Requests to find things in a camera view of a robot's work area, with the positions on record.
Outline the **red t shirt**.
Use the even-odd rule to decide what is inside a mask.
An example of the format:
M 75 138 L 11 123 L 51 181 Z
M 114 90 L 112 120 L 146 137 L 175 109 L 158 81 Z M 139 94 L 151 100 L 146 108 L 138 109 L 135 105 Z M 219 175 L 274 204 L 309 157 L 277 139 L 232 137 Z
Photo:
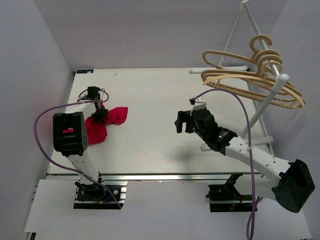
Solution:
M 98 122 L 92 116 L 85 120 L 88 144 L 97 145 L 103 143 L 108 136 L 107 126 L 122 125 L 127 120 L 128 111 L 128 107 L 119 106 L 111 109 L 103 122 Z

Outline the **beige hanger front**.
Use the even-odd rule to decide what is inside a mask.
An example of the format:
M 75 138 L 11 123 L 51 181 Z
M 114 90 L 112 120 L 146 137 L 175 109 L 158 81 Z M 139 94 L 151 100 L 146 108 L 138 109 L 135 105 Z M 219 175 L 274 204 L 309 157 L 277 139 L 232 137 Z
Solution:
M 214 88 L 214 89 L 222 89 L 222 90 L 228 90 L 226 88 Z M 237 96 L 240 97 L 244 97 L 250 100 L 254 100 L 254 101 L 258 101 L 258 102 L 263 102 L 264 100 L 267 99 L 267 95 L 263 94 L 263 93 L 258 93 L 258 92 L 254 92 L 254 91 L 250 91 L 250 90 L 245 90 L 248 91 L 250 93 L 256 93 L 256 94 L 261 94 L 262 96 L 250 96 L 250 97 L 245 97 L 245 96 L 241 96 L 238 93 L 235 93 L 233 91 L 231 91 L 232 93 L 236 94 Z M 306 102 L 303 99 L 301 93 L 295 89 L 295 87 L 293 87 L 293 85 L 291 85 L 291 83 L 287 82 L 281 89 L 280 91 L 272 98 L 271 105 L 277 106 L 277 107 L 281 107 L 281 108 L 285 108 L 285 109 L 304 109 Z

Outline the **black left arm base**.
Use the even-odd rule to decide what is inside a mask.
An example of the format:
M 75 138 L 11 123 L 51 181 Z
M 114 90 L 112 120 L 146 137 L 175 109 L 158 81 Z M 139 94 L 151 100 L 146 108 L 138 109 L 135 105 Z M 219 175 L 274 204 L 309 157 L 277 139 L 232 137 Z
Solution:
M 73 208 L 76 210 L 120 210 L 114 198 L 118 201 L 120 207 L 123 206 L 127 187 L 125 185 L 106 185 L 112 192 L 112 195 L 103 187 L 96 184 L 81 184 L 75 182 L 76 192 Z

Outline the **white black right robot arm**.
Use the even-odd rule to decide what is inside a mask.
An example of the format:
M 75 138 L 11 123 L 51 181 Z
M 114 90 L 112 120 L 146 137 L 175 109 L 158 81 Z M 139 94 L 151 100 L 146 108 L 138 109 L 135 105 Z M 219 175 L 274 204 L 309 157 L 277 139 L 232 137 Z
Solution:
M 203 97 L 191 99 L 190 103 L 191 110 L 177 113 L 174 122 L 177 133 L 195 133 L 203 140 L 205 151 L 238 160 L 264 176 L 255 178 L 234 172 L 225 184 L 210 185 L 206 198 L 214 204 L 229 206 L 257 196 L 274 200 L 284 209 L 299 213 L 315 190 L 306 163 L 299 159 L 288 161 L 250 147 L 249 142 L 235 132 L 218 126 Z

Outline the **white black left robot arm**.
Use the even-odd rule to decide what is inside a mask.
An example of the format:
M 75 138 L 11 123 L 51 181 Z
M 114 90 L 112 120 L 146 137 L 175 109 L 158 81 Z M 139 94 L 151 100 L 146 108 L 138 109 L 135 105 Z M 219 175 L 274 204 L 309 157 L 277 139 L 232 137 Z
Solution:
M 86 95 L 79 96 L 77 104 L 69 110 L 53 115 L 53 146 L 56 152 L 68 159 L 80 177 L 78 186 L 90 185 L 88 193 L 99 200 L 105 196 L 106 187 L 97 182 L 99 171 L 94 167 L 87 148 L 89 136 L 85 121 L 93 117 L 98 123 L 108 115 L 102 106 L 104 89 L 89 86 Z

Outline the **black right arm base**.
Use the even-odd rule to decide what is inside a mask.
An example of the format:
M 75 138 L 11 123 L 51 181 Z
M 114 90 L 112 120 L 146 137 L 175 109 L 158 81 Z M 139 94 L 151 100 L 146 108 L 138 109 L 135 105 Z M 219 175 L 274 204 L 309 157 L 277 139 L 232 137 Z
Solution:
M 205 197 L 209 202 L 211 213 L 244 213 L 252 211 L 252 195 L 240 194 L 235 188 L 235 184 L 242 176 L 242 173 L 235 172 L 224 184 L 208 185 L 208 194 Z

